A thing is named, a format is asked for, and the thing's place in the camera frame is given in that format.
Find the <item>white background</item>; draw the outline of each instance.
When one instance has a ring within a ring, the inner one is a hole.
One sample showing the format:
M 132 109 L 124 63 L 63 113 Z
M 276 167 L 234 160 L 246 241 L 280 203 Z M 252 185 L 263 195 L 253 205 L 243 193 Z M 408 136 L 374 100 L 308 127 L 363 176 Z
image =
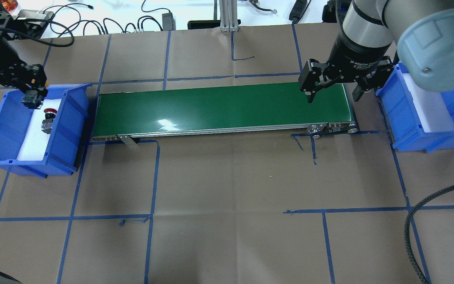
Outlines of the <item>white background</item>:
M 304 14 L 301 23 L 319 23 L 321 22 L 321 14 L 323 6 L 327 0 L 310 0 L 311 3 L 308 10 Z M 152 13 L 144 13 L 141 11 L 143 0 L 18 0 L 19 6 L 11 12 L 18 14 L 20 9 L 35 9 L 41 10 L 50 5 L 65 5 L 69 3 L 84 3 L 94 6 L 94 10 L 88 9 L 81 5 L 73 5 L 81 12 L 82 20 L 97 20 L 101 22 L 103 18 L 112 18 L 119 22 L 122 27 L 127 23 L 136 24 L 139 17 L 151 15 L 162 23 L 162 13 L 164 10 L 155 11 Z M 187 29 L 187 23 L 190 20 L 212 20 L 213 19 L 213 3 L 214 0 L 147 0 L 144 5 L 144 10 L 150 11 L 159 7 L 166 7 L 171 10 L 176 21 L 178 30 Z M 249 2 L 238 0 L 238 18 L 241 19 L 241 25 L 245 26 L 260 26 L 260 25 L 283 25 L 290 24 L 288 15 L 292 10 L 295 0 L 259 0 L 259 6 L 267 9 L 276 9 L 277 14 L 270 11 L 258 11 Z M 70 26 L 78 21 L 78 14 L 72 9 L 64 8 L 55 17 L 54 21 Z M 74 31 L 75 36 L 83 34 L 82 23 L 79 28 Z M 120 32 L 120 28 L 115 23 L 106 22 L 110 34 Z M 145 30 L 157 30 L 158 27 L 151 21 L 145 21 Z M 55 28 L 57 31 L 62 31 L 61 27 Z M 86 35 L 98 34 L 97 29 L 93 24 L 89 24 L 85 31 Z M 56 37 L 57 35 L 48 28 L 43 34 L 43 38 Z

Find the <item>conveyor belt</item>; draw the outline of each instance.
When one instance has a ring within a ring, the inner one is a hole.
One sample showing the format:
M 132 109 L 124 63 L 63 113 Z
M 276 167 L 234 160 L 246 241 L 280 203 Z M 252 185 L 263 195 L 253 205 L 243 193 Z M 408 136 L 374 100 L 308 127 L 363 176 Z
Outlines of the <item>conveyor belt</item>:
M 344 86 L 308 104 L 297 83 L 103 94 L 94 139 L 303 128 L 354 122 Z

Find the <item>metal post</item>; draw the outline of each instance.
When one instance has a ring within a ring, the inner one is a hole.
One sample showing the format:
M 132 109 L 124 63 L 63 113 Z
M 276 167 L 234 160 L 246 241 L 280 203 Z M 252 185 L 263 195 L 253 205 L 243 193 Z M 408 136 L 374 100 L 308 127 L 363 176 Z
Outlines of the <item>metal post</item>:
M 222 31 L 238 31 L 237 0 L 220 0 L 220 29 Z

